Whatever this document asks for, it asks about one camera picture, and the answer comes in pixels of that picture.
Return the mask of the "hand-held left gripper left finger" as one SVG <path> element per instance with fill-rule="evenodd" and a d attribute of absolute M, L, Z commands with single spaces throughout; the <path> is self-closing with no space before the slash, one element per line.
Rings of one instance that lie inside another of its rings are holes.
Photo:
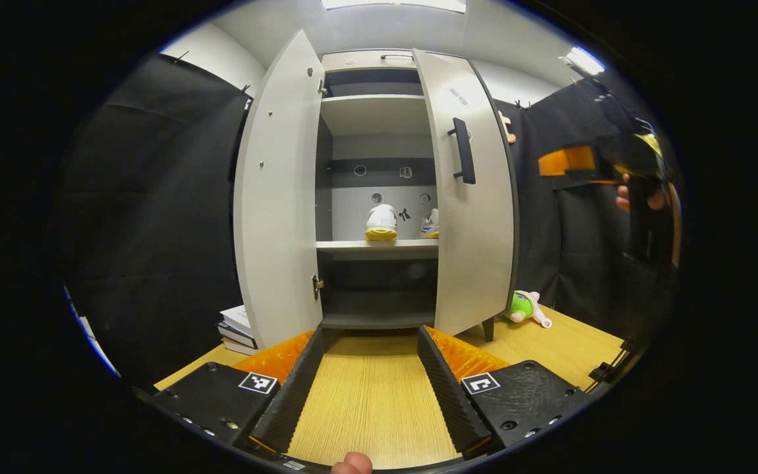
<path fill-rule="evenodd" d="M 235 364 L 199 363 L 142 402 L 205 438 L 256 456 L 286 456 L 326 351 L 310 330 Z"/>

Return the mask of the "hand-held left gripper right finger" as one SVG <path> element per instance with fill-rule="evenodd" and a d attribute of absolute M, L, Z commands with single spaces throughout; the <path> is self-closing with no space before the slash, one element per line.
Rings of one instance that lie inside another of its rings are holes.
<path fill-rule="evenodd" d="M 423 364 L 455 450 L 465 459 L 523 445 L 593 402 L 535 360 L 494 364 L 476 347 L 419 327 Z"/>

